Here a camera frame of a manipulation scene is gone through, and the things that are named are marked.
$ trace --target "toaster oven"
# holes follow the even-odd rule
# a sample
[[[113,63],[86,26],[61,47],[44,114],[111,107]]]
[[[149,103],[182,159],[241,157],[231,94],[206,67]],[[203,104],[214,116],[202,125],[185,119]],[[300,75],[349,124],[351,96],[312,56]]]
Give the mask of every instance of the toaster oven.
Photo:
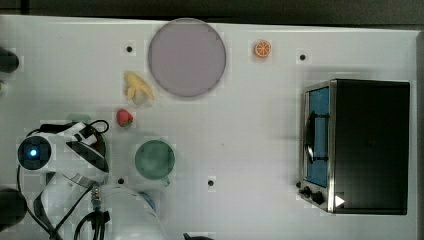
[[[334,79],[303,92],[304,200],[329,213],[405,215],[408,82]]]

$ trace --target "table surface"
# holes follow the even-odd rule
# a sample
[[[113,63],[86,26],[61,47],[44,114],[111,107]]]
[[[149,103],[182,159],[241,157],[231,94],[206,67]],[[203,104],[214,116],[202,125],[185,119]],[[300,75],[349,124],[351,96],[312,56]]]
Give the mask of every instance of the table surface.
[[[13,74],[0,74],[6,87],[0,95],[0,183],[15,187],[16,149],[29,131],[87,114],[111,124],[105,134],[109,181],[124,178],[128,187],[150,192],[170,239],[183,239],[184,232],[224,240],[416,239],[416,31],[211,24],[226,46],[225,73],[210,93],[183,99],[161,89],[148,68],[150,40],[164,24],[0,16],[0,44],[22,63]],[[272,44],[267,59],[253,55],[258,39]],[[156,99],[128,102],[125,71],[142,76]],[[411,83],[407,216],[334,216],[297,196],[301,92],[335,77]],[[117,125],[119,108],[134,115],[131,128]],[[158,184],[134,170],[134,155],[158,138],[174,148],[176,165],[171,185],[155,190]],[[43,179],[25,173],[24,184],[31,199]],[[27,216],[0,238],[45,237],[40,229]]]

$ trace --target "red toy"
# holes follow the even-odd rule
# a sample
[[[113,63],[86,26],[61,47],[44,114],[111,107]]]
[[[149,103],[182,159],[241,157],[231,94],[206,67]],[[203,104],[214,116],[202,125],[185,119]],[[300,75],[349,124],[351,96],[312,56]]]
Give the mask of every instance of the red toy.
[[[131,115],[131,113],[129,113],[127,110],[119,109],[118,112],[116,113],[116,120],[118,121],[119,126],[127,127],[131,125],[134,118]]]

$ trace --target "oven knob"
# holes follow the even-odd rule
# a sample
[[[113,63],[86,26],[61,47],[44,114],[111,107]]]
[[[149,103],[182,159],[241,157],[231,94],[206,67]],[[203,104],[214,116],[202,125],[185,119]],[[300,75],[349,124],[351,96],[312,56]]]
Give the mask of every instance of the oven knob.
[[[324,196],[322,195],[320,191],[316,193],[312,193],[311,196],[312,196],[312,201],[314,201],[318,205],[321,205],[324,202]]]
[[[303,188],[303,190],[299,190],[299,193],[303,194],[305,198],[309,198],[311,196],[311,189],[308,186],[306,186]]]

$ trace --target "small orange fruit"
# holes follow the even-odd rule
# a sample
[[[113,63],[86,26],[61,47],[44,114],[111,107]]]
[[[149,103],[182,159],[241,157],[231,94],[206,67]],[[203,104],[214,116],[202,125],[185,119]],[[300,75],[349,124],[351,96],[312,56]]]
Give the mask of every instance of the small orange fruit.
[[[255,45],[254,52],[257,57],[266,58],[271,53],[271,44],[265,40],[261,40]]]

